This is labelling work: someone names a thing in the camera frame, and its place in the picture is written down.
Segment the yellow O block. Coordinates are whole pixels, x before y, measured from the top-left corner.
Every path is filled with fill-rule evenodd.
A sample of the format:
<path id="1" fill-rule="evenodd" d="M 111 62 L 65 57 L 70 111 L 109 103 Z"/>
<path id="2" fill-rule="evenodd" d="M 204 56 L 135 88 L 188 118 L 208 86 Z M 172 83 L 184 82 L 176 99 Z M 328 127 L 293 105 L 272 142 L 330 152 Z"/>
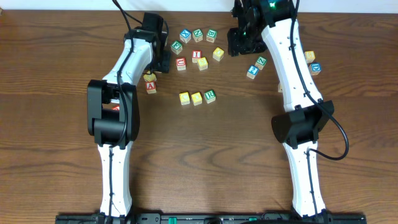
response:
<path id="1" fill-rule="evenodd" d="M 213 58 L 220 62 L 222 60 L 222 58 L 224 57 L 224 50 L 217 47 L 214 51 L 213 51 Z"/>

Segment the green R block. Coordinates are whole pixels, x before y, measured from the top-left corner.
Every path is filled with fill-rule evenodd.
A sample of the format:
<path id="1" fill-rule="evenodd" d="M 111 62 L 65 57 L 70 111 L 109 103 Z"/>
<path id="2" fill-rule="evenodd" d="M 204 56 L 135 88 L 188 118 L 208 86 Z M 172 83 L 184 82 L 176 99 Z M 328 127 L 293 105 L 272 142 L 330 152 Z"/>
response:
<path id="1" fill-rule="evenodd" d="M 205 101 L 209 104 L 216 100 L 216 95 L 213 90 L 204 92 Z"/>

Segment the yellow C block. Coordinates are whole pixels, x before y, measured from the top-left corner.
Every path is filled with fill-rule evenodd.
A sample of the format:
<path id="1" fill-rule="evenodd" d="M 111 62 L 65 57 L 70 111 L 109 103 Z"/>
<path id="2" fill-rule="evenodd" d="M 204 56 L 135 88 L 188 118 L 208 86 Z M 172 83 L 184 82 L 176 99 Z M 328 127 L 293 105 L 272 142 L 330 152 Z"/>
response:
<path id="1" fill-rule="evenodd" d="M 181 105 L 189 105 L 190 104 L 190 95 L 188 92 L 183 92 L 179 94 Z"/>

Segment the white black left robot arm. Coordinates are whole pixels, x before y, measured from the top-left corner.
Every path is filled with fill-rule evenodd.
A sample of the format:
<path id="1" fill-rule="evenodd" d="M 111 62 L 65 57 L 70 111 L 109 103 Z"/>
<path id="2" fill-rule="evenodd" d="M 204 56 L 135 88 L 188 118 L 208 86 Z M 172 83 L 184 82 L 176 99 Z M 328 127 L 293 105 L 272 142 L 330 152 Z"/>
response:
<path id="1" fill-rule="evenodd" d="M 123 222 L 132 207 L 129 163 L 140 127 L 137 84 L 147 70 L 167 72 L 170 53 L 166 31 L 135 28 L 124 36 L 124 47 L 111 71 L 87 86 L 88 132 L 98 147 L 103 198 L 99 217 Z"/>

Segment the green F block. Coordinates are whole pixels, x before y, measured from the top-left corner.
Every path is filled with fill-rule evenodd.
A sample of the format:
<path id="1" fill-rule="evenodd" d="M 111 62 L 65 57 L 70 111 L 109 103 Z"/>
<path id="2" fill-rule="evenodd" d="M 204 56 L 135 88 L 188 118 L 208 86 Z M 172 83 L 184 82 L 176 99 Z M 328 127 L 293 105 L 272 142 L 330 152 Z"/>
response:
<path id="1" fill-rule="evenodd" d="M 171 51 L 178 55 L 182 50 L 183 50 L 183 45 L 181 42 L 175 40 L 171 45 L 170 45 Z"/>

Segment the red U block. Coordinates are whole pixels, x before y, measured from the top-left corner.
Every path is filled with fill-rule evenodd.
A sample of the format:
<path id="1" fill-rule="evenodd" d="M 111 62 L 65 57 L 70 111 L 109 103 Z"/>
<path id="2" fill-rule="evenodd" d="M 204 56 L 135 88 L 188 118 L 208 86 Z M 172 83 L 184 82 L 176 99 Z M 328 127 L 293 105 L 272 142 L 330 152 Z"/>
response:
<path id="1" fill-rule="evenodd" d="M 184 57 L 176 58 L 175 62 L 178 71 L 187 69 L 187 62 Z"/>

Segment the yellow G block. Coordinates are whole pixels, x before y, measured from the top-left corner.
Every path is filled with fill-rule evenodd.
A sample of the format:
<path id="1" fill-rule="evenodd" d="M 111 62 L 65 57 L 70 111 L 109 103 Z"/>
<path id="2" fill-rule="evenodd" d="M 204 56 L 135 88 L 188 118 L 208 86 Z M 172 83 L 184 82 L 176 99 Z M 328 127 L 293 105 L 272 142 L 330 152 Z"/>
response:
<path id="1" fill-rule="evenodd" d="M 157 77 L 154 73 L 147 73 L 143 77 L 144 77 L 145 82 L 156 82 L 157 81 Z"/>

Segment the blue X block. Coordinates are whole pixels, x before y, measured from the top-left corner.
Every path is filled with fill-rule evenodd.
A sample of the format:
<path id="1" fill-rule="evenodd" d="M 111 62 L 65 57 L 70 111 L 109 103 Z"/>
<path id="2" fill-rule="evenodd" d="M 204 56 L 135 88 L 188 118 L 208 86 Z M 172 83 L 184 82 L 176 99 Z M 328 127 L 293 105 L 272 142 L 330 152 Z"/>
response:
<path id="1" fill-rule="evenodd" d="M 192 33 L 188 29 L 184 29 L 180 33 L 180 40 L 184 43 L 188 43 L 192 38 Z"/>

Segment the blue 2 block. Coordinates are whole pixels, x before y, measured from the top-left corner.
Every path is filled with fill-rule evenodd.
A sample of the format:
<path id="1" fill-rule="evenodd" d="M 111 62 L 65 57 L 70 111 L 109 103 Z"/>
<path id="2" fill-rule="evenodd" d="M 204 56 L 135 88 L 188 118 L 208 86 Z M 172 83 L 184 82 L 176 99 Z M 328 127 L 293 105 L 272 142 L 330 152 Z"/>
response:
<path id="1" fill-rule="evenodd" d="M 259 72 L 259 68 L 254 66 L 254 65 L 251 65 L 249 67 L 248 71 L 247 71 L 246 76 L 251 78 L 251 79 L 255 79 L 255 77 L 257 76 L 258 72 Z"/>

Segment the green B block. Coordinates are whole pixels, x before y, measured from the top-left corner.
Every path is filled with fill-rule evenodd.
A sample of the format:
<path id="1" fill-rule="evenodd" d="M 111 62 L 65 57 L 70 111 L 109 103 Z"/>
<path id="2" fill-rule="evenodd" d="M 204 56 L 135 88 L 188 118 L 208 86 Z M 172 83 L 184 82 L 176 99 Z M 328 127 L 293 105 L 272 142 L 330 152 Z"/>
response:
<path id="1" fill-rule="evenodd" d="M 214 29 L 209 29 L 207 34 L 206 34 L 206 40 L 208 42 L 214 43 L 216 40 L 218 32 Z"/>

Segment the green N block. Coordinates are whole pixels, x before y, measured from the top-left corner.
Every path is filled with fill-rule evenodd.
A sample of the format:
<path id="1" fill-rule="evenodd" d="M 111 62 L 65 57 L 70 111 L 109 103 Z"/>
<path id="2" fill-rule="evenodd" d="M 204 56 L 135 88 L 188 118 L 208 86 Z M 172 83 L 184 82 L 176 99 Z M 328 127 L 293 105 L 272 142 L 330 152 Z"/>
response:
<path id="1" fill-rule="evenodd" d="M 195 42 L 200 42 L 203 40 L 203 32 L 201 29 L 196 29 L 192 32 L 192 37 Z"/>

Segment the yellow S block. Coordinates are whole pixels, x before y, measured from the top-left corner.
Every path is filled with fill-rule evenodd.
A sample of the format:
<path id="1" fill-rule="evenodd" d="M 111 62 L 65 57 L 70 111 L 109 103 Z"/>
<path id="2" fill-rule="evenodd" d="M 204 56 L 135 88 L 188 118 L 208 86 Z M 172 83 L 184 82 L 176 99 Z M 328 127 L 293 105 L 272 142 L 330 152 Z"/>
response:
<path id="1" fill-rule="evenodd" d="M 199 58 L 197 60 L 197 65 L 199 71 L 206 70 L 208 68 L 208 61 L 205 57 Z"/>

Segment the yellow 8 block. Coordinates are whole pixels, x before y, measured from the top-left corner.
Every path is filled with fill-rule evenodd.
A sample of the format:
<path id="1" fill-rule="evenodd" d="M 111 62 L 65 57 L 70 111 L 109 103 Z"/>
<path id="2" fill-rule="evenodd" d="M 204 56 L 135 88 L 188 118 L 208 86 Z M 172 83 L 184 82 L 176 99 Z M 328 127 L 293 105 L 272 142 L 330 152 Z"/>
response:
<path id="1" fill-rule="evenodd" d="M 305 51 L 304 52 L 306 63 L 312 63 L 315 60 L 315 52 L 314 51 Z"/>

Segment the blue D block lower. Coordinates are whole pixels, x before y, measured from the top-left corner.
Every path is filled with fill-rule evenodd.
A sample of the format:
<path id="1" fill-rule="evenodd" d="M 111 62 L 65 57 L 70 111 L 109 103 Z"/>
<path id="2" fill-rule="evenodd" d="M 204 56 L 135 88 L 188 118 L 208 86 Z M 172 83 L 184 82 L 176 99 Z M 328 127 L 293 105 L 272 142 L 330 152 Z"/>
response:
<path id="1" fill-rule="evenodd" d="M 311 76 L 318 75 L 322 71 L 322 67 L 319 63 L 311 63 L 308 68 Z"/>

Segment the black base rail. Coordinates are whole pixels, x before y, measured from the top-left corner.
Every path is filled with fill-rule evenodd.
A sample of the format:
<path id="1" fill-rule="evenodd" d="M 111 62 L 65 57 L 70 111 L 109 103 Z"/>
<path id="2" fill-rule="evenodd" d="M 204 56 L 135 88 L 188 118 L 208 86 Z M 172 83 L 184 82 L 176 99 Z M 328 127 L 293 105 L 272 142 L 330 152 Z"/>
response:
<path id="1" fill-rule="evenodd" d="M 112 218 L 113 223 L 130 224 L 241 224 L 241 223 L 323 223 L 323 224 L 366 224 L 364 215 L 334 215 L 323 212 L 318 216 L 300 218 L 289 213 L 269 212 L 250 215 L 176 215 L 140 213 L 127 217 Z"/>

